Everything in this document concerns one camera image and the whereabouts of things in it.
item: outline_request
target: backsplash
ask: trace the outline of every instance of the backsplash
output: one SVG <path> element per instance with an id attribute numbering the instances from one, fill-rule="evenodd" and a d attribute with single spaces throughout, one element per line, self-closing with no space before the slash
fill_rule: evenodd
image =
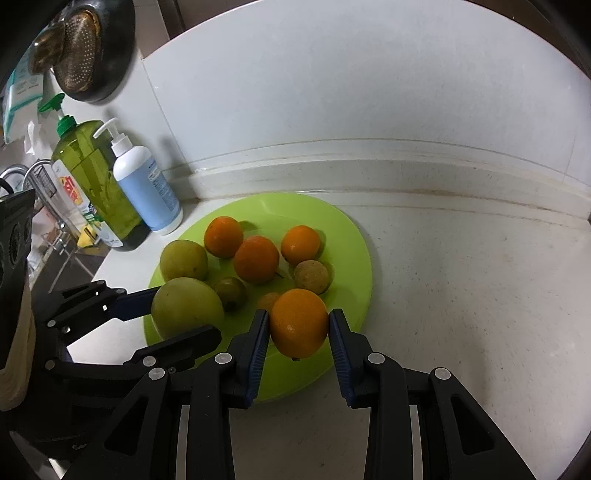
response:
<path id="1" fill-rule="evenodd" d="M 588 215 L 590 80 L 507 18 L 464 2 L 423 1 L 428 9 L 343 0 L 339 15 L 329 0 L 254 2 L 144 60 L 136 51 L 110 98 L 66 97 L 63 109 L 78 122 L 118 117 L 182 199 L 365 190 L 376 167 L 389 191 L 470 191 Z M 428 34 L 414 35 L 419 28 Z M 48 75 L 44 100 L 57 91 Z M 57 118 L 40 121 L 53 147 Z M 325 161 L 339 168 L 318 166 Z M 318 176 L 303 173 L 304 163 Z M 470 169 L 482 171 L 473 179 Z M 497 190 L 485 192 L 487 178 Z"/>

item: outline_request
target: green bottle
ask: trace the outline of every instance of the green bottle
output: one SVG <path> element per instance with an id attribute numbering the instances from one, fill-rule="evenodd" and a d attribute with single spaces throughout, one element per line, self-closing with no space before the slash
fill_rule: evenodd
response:
<path id="1" fill-rule="evenodd" d="M 150 229 L 135 211 L 112 172 L 115 156 L 109 136 L 92 138 L 103 122 L 90 120 L 78 125 L 71 115 L 64 116 L 59 93 L 39 111 L 55 110 L 60 117 L 60 141 L 51 160 L 64 190 L 95 229 L 101 240 L 117 250 L 133 250 L 144 241 Z"/>

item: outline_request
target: dish soap bottle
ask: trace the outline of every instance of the dish soap bottle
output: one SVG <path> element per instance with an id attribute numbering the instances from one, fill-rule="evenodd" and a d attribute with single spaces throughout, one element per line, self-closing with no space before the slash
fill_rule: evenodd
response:
<path id="1" fill-rule="evenodd" d="M 140 245 L 150 229 L 135 211 L 119 185 L 111 167 L 115 159 L 108 138 L 94 139 L 92 134 L 103 122 L 91 120 L 80 125 L 71 115 L 64 116 L 59 93 L 39 110 L 55 110 L 57 143 L 51 156 L 52 168 L 60 183 L 80 213 L 96 230 L 99 237 L 117 250 L 133 250 Z"/>
<path id="2" fill-rule="evenodd" d="M 113 176 L 153 232 L 168 235 L 183 220 L 183 209 L 166 182 L 150 150 L 135 147 L 129 137 L 120 134 L 117 119 L 107 120 L 93 134 L 99 138 L 108 130 L 113 138 L 111 148 L 117 156 Z"/>

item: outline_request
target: bottle label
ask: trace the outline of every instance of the bottle label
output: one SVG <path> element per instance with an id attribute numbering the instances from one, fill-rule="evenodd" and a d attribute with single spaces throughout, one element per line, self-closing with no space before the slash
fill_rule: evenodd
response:
<path id="1" fill-rule="evenodd" d="M 66 195 L 74 202 L 82 216 L 86 219 L 89 225 L 95 230 L 99 238 L 109 247 L 121 247 L 123 242 L 119 240 L 111 227 L 107 225 L 104 218 L 96 211 L 94 205 L 91 204 L 89 198 L 82 191 L 76 179 L 68 171 L 61 160 L 56 160 L 51 166 L 64 187 Z"/>
<path id="2" fill-rule="evenodd" d="M 158 168 L 154 157 L 118 180 L 119 186 L 153 231 L 168 226 L 180 213 L 178 198 Z"/>

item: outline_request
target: green pump cap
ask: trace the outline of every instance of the green pump cap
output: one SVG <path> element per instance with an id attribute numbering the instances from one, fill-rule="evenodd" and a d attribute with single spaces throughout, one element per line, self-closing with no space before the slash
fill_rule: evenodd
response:
<path id="1" fill-rule="evenodd" d="M 60 117 L 57 123 L 57 134 L 61 137 L 76 126 L 76 120 L 71 115 L 64 115 L 61 111 L 61 103 L 64 101 L 65 94 L 58 93 L 54 98 L 39 107 L 40 112 L 47 112 L 48 110 L 55 110 Z"/>

